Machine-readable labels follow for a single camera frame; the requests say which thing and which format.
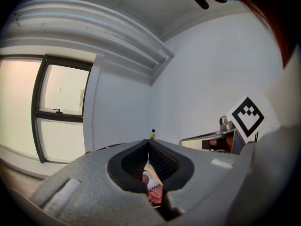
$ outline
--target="small bottle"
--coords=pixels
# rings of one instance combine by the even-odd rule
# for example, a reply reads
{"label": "small bottle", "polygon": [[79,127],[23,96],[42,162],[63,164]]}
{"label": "small bottle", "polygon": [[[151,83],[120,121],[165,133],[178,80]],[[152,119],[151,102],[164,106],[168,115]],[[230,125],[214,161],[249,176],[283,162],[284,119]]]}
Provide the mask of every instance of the small bottle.
{"label": "small bottle", "polygon": [[151,136],[150,136],[151,139],[156,139],[155,132],[156,132],[155,129],[152,129],[152,130],[151,130]]}

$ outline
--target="pink object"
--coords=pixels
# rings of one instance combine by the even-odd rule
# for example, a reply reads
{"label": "pink object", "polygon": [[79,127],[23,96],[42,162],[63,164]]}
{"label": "pink object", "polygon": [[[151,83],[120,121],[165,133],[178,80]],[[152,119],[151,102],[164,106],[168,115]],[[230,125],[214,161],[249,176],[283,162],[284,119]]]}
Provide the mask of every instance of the pink object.
{"label": "pink object", "polygon": [[147,194],[147,199],[149,201],[153,201],[154,203],[162,203],[162,195],[163,195],[163,186],[160,185],[155,189],[151,190]]}

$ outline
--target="window handle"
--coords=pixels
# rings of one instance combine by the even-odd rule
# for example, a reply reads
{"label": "window handle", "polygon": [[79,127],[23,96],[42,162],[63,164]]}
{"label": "window handle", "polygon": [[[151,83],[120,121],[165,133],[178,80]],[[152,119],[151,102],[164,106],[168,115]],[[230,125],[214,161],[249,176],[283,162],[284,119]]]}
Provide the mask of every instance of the window handle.
{"label": "window handle", "polygon": [[55,110],[58,110],[58,111],[56,111],[55,113],[57,113],[57,114],[63,114],[63,112],[61,112],[61,110],[60,109],[53,109],[54,111]]}

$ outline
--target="ceiling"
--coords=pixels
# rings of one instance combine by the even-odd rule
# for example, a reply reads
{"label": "ceiling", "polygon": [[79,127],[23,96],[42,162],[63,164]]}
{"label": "ceiling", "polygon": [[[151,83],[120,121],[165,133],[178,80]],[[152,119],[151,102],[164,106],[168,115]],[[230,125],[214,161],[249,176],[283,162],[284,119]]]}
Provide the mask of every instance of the ceiling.
{"label": "ceiling", "polygon": [[203,10],[194,0],[88,0],[108,6],[136,20],[162,41],[199,23],[245,12],[239,2],[218,3],[206,0],[210,8]]}

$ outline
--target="person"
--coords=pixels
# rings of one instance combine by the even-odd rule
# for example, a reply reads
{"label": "person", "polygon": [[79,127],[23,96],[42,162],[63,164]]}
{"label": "person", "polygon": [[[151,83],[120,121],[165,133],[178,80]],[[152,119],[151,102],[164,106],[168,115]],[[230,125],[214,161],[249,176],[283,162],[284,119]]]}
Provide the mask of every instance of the person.
{"label": "person", "polygon": [[285,68],[298,41],[297,22],[294,21],[297,9],[293,4],[297,0],[238,0],[249,8],[257,18],[274,34],[281,51],[283,67]]}

